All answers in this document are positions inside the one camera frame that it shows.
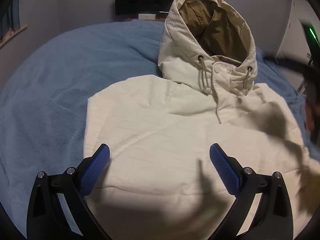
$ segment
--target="hood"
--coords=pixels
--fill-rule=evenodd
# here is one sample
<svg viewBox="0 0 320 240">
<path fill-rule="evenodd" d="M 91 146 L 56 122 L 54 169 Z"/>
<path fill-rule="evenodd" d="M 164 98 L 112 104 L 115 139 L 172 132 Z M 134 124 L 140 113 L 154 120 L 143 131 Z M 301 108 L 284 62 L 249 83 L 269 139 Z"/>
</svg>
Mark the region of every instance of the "hood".
<svg viewBox="0 0 320 240">
<path fill-rule="evenodd" d="M 164 78 L 217 95 L 221 88 L 246 95 L 258 71 L 251 31 L 223 0 L 174 0 L 158 65 Z"/>
</svg>

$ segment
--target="blue gripper pad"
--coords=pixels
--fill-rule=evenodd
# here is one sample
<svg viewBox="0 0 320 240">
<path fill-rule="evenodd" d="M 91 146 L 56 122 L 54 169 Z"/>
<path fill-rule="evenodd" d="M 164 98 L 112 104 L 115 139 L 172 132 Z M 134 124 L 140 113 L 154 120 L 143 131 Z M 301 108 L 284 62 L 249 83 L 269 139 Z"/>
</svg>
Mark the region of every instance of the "blue gripper pad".
<svg viewBox="0 0 320 240">
<path fill-rule="evenodd" d="M 210 160 L 229 194 L 237 197 L 240 193 L 240 178 L 228 163 L 228 156 L 217 143 L 210 147 Z"/>
<path fill-rule="evenodd" d="M 94 185 L 110 159 L 108 145 L 101 145 L 93 155 L 94 159 L 80 178 L 79 194 L 82 198 L 90 195 Z"/>
</svg>

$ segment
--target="metal bolt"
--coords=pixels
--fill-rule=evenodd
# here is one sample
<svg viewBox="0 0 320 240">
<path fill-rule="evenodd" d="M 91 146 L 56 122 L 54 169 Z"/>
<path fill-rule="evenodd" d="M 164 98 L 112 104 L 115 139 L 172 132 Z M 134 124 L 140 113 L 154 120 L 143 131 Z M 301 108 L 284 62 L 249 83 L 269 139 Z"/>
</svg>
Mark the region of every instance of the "metal bolt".
<svg viewBox="0 0 320 240">
<path fill-rule="evenodd" d="M 253 170 L 252 170 L 251 168 L 249 168 L 249 167 L 245 167 L 245 168 L 244 168 L 244 172 L 245 172 L 246 174 L 251 174 L 251 173 L 253 172 Z"/>
<path fill-rule="evenodd" d="M 42 178 L 43 176 L 44 176 L 44 172 L 43 171 L 38 173 L 38 178 Z"/>
<path fill-rule="evenodd" d="M 67 174 L 71 175 L 76 171 L 74 167 L 67 168 Z"/>
<path fill-rule="evenodd" d="M 280 179 L 280 178 L 282 177 L 281 173 L 278 172 L 278 171 L 275 172 L 275 176 L 276 176 L 276 178 L 278 178 L 278 179 Z"/>
</svg>

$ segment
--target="cream hoodie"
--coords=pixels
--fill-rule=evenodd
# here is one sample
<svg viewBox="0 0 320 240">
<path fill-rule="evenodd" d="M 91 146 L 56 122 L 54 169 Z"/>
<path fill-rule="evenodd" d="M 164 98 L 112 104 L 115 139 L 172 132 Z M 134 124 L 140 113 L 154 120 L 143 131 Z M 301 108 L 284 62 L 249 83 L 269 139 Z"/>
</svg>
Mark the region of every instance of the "cream hoodie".
<svg viewBox="0 0 320 240">
<path fill-rule="evenodd" d="M 310 160 L 299 127 L 283 98 L 254 84 L 255 44 L 239 13 L 223 0 L 202 0 L 227 15 L 247 53 L 242 62 L 199 45 L 179 13 L 186 1 L 174 0 L 164 24 L 164 78 L 129 78 L 88 100 L 84 157 L 101 143 L 111 152 L 88 205 L 114 240 L 208 239 L 235 199 L 209 159 L 219 143 L 243 167 L 282 173 L 296 236 L 314 208 L 314 192 L 303 188 Z M 257 196 L 242 232 L 258 203 Z"/>
</svg>

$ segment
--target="bed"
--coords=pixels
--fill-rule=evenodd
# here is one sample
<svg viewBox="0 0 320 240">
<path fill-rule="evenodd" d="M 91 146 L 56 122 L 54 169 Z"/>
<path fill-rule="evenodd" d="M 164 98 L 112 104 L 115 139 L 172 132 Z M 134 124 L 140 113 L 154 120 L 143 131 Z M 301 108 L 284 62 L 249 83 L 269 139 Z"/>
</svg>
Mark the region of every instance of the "bed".
<svg viewBox="0 0 320 240">
<path fill-rule="evenodd" d="M 36 174 L 62 173 L 83 159 L 87 99 L 129 77 L 161 77 L 157 57 L 164 24 L 155 21 L 92 25 L 55 37 L 12 75 L 0 95 L 0 201 L 26 236 L 28 200 Z M 304 127 L 304 96 L 257 48 L 257 83 L 287 101 L 311 157 L 320 160 Z M 78 232 L 63 198 L 71 228 Z"/>
</svg>

